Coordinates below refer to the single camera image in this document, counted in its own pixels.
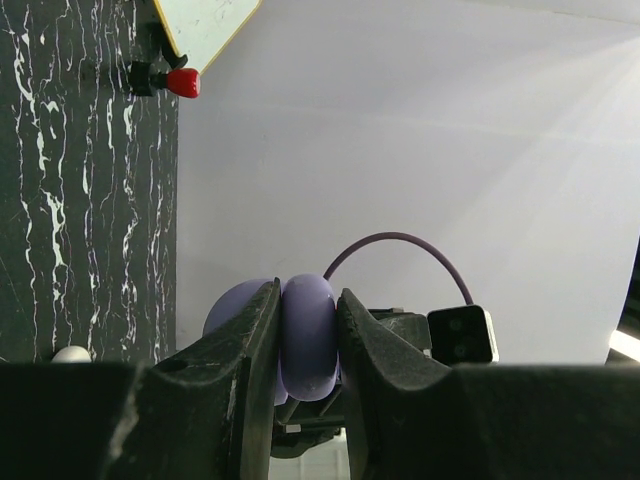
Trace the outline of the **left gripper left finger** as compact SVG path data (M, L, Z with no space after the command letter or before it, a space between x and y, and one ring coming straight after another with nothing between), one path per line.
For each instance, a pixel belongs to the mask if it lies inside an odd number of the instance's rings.
M5 479L264 479L281 287L264 283L213 333L149 366L1 367Z

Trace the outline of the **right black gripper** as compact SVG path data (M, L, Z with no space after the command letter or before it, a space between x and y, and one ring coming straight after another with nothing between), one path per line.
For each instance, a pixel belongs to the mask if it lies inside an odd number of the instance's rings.
M432 341L425 315L402 308L370 309L369 313L388 330L431 356ZM274 410L270 455L298 458L307 450L338 437L344 428L341 387L335 387L319 401L302 402L289 397Z

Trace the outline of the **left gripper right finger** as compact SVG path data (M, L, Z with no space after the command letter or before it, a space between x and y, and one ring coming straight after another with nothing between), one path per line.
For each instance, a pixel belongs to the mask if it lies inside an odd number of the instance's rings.
M448 367L337 303L354 479L635 479L635 365Z

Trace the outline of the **purple earbud charging case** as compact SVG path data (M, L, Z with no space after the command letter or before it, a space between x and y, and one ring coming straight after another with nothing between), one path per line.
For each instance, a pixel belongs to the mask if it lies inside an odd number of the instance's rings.
M274 406L323 400L339 372L336 300L329 281L300 274L281 285L281 328Z

